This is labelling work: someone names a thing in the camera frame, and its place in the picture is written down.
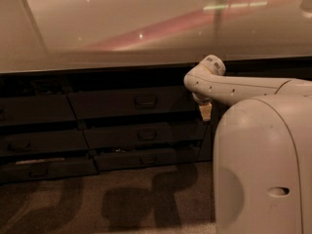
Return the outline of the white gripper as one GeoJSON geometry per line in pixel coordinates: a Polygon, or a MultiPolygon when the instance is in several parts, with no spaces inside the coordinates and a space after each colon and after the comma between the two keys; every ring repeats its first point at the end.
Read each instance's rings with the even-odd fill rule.
{"type": "Polygon", "coordinates": [[[211,115],[212,115],[212,104],[211,102],[213,101],[209,97],[205,97],[203,95],[199,94],[192,94],[193,99],[199,104],[199,109],[201,113],[202,119],[207,122],[211,120],[211,115]]]}

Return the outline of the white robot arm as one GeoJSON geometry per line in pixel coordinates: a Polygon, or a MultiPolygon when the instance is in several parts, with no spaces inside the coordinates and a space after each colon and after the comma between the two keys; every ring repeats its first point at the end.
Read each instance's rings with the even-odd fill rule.
{"type": "Polygon", "coordinates": [[[312,234],[312,82],[232,77],[208,55],[184,77],[228,109],[214,137],[217,234],[312,234]]]}

